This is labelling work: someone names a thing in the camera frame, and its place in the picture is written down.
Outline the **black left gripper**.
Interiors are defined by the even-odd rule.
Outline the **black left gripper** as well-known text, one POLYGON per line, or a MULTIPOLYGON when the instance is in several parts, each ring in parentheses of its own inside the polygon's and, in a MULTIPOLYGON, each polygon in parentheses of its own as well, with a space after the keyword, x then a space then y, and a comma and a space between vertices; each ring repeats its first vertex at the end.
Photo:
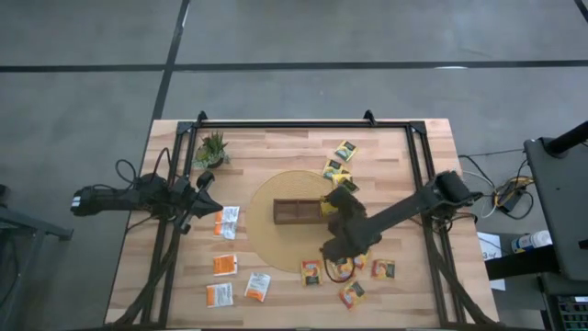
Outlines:
POLYGON ((174 226, 181 234, 186 234, 189 231, 190 214, 200 219, 223 210, 223 206, 215 201, 206 189, 202 188, 196 191, 185 177, 180 177, 175 181, 169 190, 169 198, 175 207, 174 226))

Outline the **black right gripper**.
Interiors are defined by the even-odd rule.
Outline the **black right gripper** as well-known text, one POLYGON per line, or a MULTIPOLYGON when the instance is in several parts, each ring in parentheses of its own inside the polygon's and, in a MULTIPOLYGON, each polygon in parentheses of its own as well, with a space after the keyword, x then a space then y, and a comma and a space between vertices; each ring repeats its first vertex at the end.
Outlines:
POLYGON ((334 204, 332 206, 337 213, 331 216, 327 228, 334 237, 327 240, 320 248, 324 258, 357 257, 365 254, 373 245, 381 241, 381 233, 373 232, 365 226, 367 218, 355 215, 349 217, 339 212, 340 207, 334 204))

